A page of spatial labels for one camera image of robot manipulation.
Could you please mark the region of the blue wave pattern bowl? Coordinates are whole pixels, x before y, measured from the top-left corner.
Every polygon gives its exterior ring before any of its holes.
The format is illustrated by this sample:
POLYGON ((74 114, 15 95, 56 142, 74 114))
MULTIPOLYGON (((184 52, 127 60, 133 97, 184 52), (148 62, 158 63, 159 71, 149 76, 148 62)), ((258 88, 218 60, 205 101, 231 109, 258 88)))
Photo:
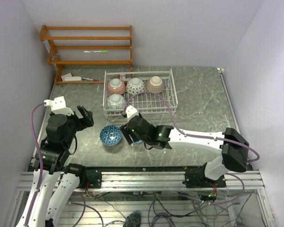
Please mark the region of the blue wave pattern bowl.
POLYGON ((138 140, 138 141, 133 142, 133 144, 141 144, 141 143, 143 143, 142 140, 138 140))

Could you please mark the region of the blue triangle pattern bowl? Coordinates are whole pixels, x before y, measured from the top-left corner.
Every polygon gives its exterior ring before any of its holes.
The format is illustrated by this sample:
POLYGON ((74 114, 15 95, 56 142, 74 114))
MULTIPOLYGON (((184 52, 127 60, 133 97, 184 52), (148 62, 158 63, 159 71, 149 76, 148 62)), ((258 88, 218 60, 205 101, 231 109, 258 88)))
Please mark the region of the blue triangle pattern bowl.
POLYGON ((122 132, 116 125, 105 126, 100 132, 100 140, 104 145, 117 145, 122 139, 122 132))

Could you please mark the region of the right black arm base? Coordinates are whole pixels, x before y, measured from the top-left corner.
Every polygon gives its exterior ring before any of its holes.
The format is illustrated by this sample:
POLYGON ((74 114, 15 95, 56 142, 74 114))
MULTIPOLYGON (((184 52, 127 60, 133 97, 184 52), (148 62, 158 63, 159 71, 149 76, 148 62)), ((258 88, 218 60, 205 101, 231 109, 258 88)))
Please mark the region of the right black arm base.
POLYGON ((202 172, 185 172, 184 181, 182 184, 186 186, 186 188, 213 188, 217 186, 217 188, 226 187, 226 183, 223 180, 223 175, 218 178, 218 180, 211 180, 204 176, 202 172))

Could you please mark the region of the brown lattice pattern bowl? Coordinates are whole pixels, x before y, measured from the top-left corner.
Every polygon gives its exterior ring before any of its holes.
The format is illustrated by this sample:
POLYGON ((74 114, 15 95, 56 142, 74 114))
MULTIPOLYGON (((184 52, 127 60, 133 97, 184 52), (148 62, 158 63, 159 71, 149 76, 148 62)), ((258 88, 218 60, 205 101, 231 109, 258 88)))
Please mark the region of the brown lattice pattern bowl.
POLYGON ((164 88, 163 80, 158 76, 153 76, 146 82, 147 91, 160 94, 163 92, 164 88))

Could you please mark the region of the red circle pattern bowl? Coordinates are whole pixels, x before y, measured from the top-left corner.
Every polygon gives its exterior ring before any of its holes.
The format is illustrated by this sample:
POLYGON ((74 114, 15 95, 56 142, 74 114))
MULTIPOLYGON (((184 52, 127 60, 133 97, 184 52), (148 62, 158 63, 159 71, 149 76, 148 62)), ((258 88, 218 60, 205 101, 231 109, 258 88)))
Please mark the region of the red circle pattern bowl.
POLYGON ((127 82, 126 91, 131 95, 145 91, 144 81, 140 78, 132 78, 127 82))

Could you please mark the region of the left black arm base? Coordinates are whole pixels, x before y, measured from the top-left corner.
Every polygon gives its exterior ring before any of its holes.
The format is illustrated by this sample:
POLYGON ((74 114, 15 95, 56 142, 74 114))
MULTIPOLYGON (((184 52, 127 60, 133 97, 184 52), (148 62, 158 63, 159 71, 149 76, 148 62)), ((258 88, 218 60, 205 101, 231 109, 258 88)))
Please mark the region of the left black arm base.
POLYGON ((88 189, 100 189, 102 184, 102 173, 98 170, 87 170, 86 182, 88 189))

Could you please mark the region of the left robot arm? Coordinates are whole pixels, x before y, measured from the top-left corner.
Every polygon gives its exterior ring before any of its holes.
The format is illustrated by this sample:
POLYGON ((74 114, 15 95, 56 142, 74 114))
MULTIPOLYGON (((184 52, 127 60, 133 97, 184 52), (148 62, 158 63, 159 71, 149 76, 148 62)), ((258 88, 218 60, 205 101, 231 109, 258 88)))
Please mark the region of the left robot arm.
POLYGON ((76 133, 94 125, 93 113, 77 107, 79 118, 68 107, 52 109, 46 137, 37 144, 30 194, 17 224, 19 227, 54 227, 75 188, 87 183, 86 168, 65 165, 76 133))

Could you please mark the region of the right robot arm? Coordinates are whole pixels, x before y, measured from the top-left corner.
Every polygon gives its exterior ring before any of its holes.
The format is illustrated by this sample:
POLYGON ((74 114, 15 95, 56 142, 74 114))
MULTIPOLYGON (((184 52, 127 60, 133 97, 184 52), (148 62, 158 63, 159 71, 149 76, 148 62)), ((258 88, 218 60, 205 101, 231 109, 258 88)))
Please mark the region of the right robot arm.
POLYGON ((248 142, 233 128, 224 132, 178 130, 171 125, 149 123, 139 114, 120 130, 128 144, 142 141, 147 149, 192 148, 215 153, 217 157, 201 166, 188 167, 187 188, 212 187, 229 171, 244 173, 248 169, 248 142))

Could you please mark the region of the pink floral pattern bowl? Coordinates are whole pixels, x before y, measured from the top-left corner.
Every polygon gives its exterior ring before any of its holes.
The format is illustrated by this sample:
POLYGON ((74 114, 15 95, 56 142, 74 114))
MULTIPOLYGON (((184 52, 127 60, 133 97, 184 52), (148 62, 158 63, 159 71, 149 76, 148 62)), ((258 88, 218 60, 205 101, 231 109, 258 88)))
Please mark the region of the pink floral pattern bowl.
POLYGON ((107 85, 107 90, 111 95, 113 94, 122 95, 126 91, 126 86, 124 81, 120 79, 112 79, 109 81, 107 85))

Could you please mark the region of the red swirl pattern bowl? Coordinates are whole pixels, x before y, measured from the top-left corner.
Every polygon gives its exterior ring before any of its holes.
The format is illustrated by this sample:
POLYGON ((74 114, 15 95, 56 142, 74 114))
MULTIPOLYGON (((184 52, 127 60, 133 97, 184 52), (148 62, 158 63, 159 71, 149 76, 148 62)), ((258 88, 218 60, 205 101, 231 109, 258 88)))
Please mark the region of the red swirl pattern bowl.
POLYGON ((126 100, 120 94, 112 94, 107 98, 106 106, 110 110, 122 110, 126 104, 126 100))

